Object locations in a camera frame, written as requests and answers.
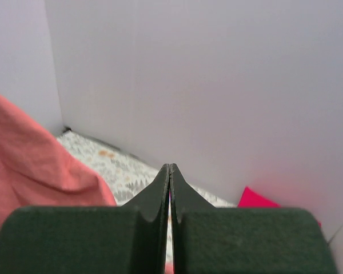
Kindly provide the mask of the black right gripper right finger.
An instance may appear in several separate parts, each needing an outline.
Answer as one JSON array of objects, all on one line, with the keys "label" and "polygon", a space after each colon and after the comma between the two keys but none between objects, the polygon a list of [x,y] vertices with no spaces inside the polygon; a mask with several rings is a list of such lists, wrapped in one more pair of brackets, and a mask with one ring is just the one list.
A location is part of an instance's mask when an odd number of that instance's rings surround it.
[{"label": "black right gripper right finger", "polygon": [[176,164],[169,182],[175,273],[337,273],[307,210],[215,207]]}]

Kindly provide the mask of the salmon pink t shirt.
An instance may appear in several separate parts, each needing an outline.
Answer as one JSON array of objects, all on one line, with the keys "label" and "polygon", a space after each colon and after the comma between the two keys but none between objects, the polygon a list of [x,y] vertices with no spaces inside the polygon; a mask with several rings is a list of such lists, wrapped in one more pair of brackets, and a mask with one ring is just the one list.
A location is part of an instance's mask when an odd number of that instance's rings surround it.
[{"label": "salmon pink t shirt", "polygon": [[118,206],[105,181],[0,95],[0,230],[22,207]]}]

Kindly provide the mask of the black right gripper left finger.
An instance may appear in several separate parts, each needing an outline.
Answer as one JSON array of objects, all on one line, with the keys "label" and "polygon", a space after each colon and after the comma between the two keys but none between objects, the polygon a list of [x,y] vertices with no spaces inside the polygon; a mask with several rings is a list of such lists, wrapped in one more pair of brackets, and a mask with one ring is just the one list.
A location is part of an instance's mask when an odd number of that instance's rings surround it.
[{"label": "black right gripper left finger", "polygon": [[22,207],[0,230],[0,273],[164,273],[170,166],[122,206]]}]

